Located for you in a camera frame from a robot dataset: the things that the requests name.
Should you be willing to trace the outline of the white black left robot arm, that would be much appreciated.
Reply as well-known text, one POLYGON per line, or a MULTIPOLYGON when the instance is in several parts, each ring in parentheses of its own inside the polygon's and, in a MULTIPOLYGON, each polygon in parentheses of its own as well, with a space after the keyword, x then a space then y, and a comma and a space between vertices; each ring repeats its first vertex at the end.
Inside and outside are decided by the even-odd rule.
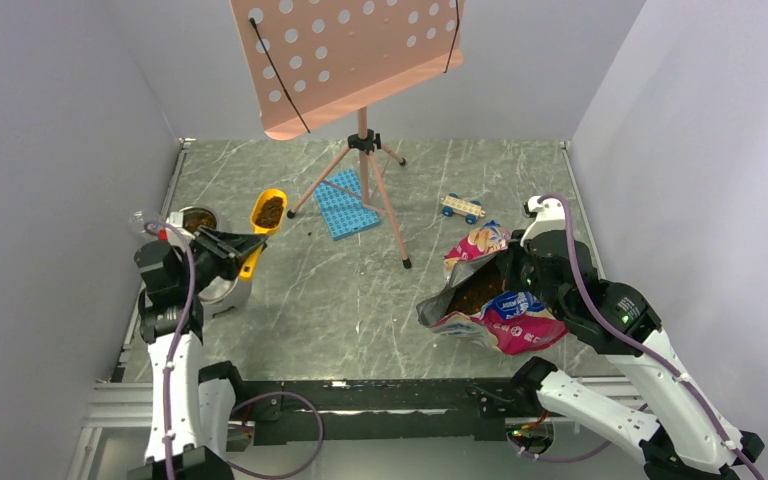
POLYGON ((247 406, 238 369, 203 363, 204 307, 199 293, 234 282, 266 236, 201 227, 193 237, 167 222, 143 225, 151 241, 135 253, 142 279, 137 313, 152 367, 152 421, 141 466, 129 479, 231 479, 229 420, 247 406))

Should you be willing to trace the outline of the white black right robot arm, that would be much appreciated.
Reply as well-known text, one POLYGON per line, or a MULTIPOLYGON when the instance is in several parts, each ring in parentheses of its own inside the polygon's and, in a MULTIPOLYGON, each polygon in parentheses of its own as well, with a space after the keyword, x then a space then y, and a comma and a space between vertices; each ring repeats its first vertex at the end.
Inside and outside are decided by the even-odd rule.
POLYGON ((588 247, 565 230, 532 238, 516 230, 497 260, 506 286, 527 291, 579 341, 616 367, 645 407, 638 411, 575 385, 553 363, 536 359, 512 379, 514 407, 571 418, 623 449, 650 479, 734 479, 765 445, 733 426, 709 402, 671 345, 660 317, 635 288, 599 278, 588 247))

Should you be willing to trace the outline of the pink pet food bag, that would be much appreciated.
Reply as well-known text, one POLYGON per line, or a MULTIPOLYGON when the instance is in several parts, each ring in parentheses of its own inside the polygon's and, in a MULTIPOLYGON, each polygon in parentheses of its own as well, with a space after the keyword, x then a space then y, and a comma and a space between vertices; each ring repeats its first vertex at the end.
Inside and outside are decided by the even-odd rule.
POLYGON ((472 229, 443 259, 445 284, 416 306, 418 323, 505 355, 549 348, 568 330, 530 292, 509 291, 496 259, 511 232, 496 221, 472 229))

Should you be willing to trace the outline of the yellow plastic scoop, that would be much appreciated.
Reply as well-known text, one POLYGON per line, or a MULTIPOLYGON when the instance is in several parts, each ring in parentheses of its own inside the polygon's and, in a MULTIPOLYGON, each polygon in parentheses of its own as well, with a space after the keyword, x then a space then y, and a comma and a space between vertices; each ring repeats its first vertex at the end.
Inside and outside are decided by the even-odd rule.
MULTIPOLYGON (((286 194, 277 188, 269 188, 262 191, 253 207, 250 215, 250 224, 254 234, 267 237, 275 234, 281 227, 285 210, 287 208, 286 194)), ((244 261, 238 278, 250 281, 257 268, 260 257, 266 248, 266 244, 254 250, 244 261)))

